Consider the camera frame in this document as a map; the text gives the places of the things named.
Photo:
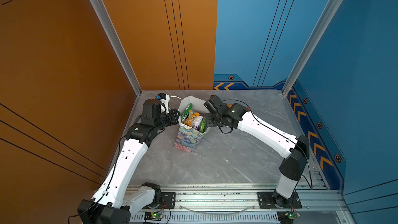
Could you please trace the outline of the yellow orange snack packet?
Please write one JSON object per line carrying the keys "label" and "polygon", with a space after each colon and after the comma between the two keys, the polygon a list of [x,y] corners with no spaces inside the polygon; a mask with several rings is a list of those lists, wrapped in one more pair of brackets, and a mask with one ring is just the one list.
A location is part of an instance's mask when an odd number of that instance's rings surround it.
{"label": "yellow orange snack packet", "polygon": [[189,114],[189,117],[184,121],[184,122],[182,122],[183,124],[185,124],[185,125],[188,125],[188,126],[190,126],[190,127],[192,127],[192,120],[194,119],[194,118],[196,118],[196,117],[199,117],[199,116],[201,116],[199,113],[197,113],[197,112],[195,112],[195,111],[191,111],[190,112],[190,114]]}

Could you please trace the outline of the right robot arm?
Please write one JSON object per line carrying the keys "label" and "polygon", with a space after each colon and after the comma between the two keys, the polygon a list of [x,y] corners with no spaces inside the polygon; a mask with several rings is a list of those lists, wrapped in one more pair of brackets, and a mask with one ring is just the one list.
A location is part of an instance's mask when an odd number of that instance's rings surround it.
{"label": "right robot arm", "polygon": [[243,101],[236,101],[228,106],[225,100],[212,95],[204,106],[208,110],[205,118],[209,127],[218,127],[219,130],[228,127],[230,128],[228,134],[235,129],[246,132],[274,149],[283,158],[279,166],[281,176],[272,198],[279,206],[288,202],[304,170],[308,168],[308,138],[304,135],[294,136],[286,133],[261,120]]}

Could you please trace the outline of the green white snack bag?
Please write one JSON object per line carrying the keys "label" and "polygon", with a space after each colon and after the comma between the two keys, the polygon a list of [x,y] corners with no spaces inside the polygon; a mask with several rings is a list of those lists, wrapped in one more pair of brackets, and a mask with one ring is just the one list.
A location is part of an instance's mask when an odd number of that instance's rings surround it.
{"label": "green white snack bag", "polygon": [[188,117],[190,112],[192,111],[193,105],[192,103],[189,103],[183,113],[181,114],[181,121],[184,122]]}

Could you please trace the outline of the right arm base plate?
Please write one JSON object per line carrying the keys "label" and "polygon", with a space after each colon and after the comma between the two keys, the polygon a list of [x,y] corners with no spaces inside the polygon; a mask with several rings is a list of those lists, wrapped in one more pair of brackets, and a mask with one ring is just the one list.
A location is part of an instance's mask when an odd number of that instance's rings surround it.
{"label": "right arm base plate", "polygon": [[257,197],[261,209],[302,208],[299,195],[295,191],[289,199],[284,198],[276,192],[258,192]]}

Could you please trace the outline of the purple white snack bag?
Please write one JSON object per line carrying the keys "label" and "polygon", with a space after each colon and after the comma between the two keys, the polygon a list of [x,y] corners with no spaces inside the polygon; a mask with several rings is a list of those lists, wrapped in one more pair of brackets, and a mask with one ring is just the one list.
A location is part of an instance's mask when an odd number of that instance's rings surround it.
{"label": "purple white snack bag", "polygon": [[192,120],[192,127],[195,128],[197,131],[201,131],[202,122],[203,116],[196,117]]}

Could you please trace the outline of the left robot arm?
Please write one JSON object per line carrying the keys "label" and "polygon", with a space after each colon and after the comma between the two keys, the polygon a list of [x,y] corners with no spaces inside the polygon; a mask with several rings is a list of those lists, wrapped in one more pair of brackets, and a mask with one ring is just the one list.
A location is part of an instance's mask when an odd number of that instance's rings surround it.
{"label": "left robot arm", "polygon": [[119,156],[101,187],[91,200],[82,200],[76,217],[84,224],[127,224],[131,216],[142,208],[157,206],[161,200],[161,187],[144,183],[124,202],[129,182],[152,141],[168,126],[178,125],[180,112],[169,109],[168,100],[149,99],[118,145]]}

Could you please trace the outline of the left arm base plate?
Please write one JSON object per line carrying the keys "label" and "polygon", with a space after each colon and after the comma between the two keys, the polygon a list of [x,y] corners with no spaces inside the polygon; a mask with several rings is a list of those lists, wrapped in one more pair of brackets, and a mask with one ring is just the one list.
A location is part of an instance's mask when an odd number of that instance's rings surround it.
{"label": "left arm base plate", "polygon": [[176,193],[175,192],[161,192],[160,200],[147,205],[150,209],[161,209],[163,207],[169,207],[170,209],[175,208]]}

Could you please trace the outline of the floral white paper bag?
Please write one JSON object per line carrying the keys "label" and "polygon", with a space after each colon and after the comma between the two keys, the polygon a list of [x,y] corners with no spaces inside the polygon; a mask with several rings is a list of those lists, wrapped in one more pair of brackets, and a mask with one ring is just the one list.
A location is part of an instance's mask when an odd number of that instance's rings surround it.
{"label": "floral white paper bag", "polygon": [[205,101],[194,96],[188,96],[181,100],[178,111],[180,112],[179,117],[179,129],[177,133],[177,138],[174,144],[176,149],[180,149],[185,152],[192,153],[197,148],[200,140],[204,137],[204,135],[210,130],[210,127],[207,127],[204,133],[200,133],[195,128],[185,125],[181,121],[181,114],[187,107],[189,103],[192,103],[192,110],[199,113],[201,116],[205,116],[208,113],[208,110],[204,106]]}

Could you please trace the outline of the large green chips bag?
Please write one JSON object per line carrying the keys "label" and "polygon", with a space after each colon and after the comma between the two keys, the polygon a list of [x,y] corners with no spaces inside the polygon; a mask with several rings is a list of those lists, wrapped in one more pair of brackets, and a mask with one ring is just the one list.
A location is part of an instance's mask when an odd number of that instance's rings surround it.
{"label": "large green chips bag", "polygon": [[200,124],[199,132],[204,133],[206,131],[206,129],[207,129],[206,117],[203,117],[202,122]]}

